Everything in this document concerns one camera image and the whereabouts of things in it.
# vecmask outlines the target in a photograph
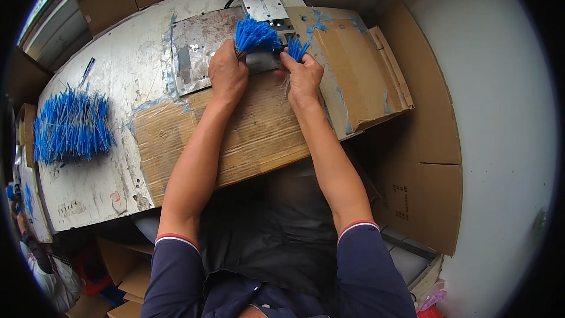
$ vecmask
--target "hand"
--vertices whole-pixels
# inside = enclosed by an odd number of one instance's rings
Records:
[[[290,91],[288,102],[294,107],[304,107],[306,104],[315,101],[318,103],[318,88],[320,87],[321,77],[324,75],[324,68],[314,57],[306,53],[297,62],[288,53],[288,48],[281,52],[281,65],[277,74],[286,76],[290,72]]]
[[[24,234],[27,224],[24,212],[21,211],[19,214],[17,214],[16,219],[18,220],[18,228],[20,229],[20,234]]]
[[[235,45],[233,39],[226,40],[208,66],[208,76],[214,90],[213,99],[232,108],[240,101],[249,80],[249,68],[244,61],[237,60]]]

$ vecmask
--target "pile of blue brushes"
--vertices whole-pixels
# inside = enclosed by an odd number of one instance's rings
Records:
[[[237,20],[236,25],[236,56],[241,59],[245,53],[249,53],[255,47],[266,50],[280,48],[281,43],[277,32],[268,23],[257,22],[250,18],[249,14],[245,20]]]
[[[310,47],[310,41],[306,42],[302,49],[300,49],[300,39],[298,39],[298,35],[293,39],[292,37],[288,41],[288,54],[294,58],[297,62],[300,62],[304,54],[306,53],[307,49]],[[284,88],[284,95],[282,99],[286,98],[286,94],[288,93],[288,85],[290,84],[290,73],[286,75],[285,80],[282,82],[281,88]]]
[[[108,97],[68,86],[50,96],[36,118],[34,158],[51,164],[91,160],[116,144],[107,122]]]

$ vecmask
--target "navy polo shirt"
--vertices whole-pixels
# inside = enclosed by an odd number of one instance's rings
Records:
[[[268,318],[329,316],[328,307],[314,296],[243,275],[216,283],[204,301],[204,279],[200,252],[190,239],[159,236],[141,317],[237,318],[250,304]],[[416,317],[408,288],[375,223],[358,221],[340,234],[337,283],[342,318]]]

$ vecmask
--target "black apron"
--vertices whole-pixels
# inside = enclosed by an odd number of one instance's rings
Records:
[[[218,190],[201,215],[204,293],[229,272],[330,300],[337,233],[314,175],[264,175]]]

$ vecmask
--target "metal block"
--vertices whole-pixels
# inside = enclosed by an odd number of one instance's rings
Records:
[[[288,15],[280,0],[241,0],[245,13],[257,21],[286,19]]]
[[[235,37],[237,20],[244,17],[241,7],[235,7],[212,11],[173,24],[173,73],[180,96],[211,86],[208,77],[210,59],[225,40]],[[284,35],[294,30],[288,29],[288,20],[279,21],[285,26],[273,25],[273,28],[278,29],[279,37],[282,37],[281,41],[286,45]],[[257,74],[276,69],[280,60],[278,52],[257,49],[247,54],[246,62],[249,74]]]

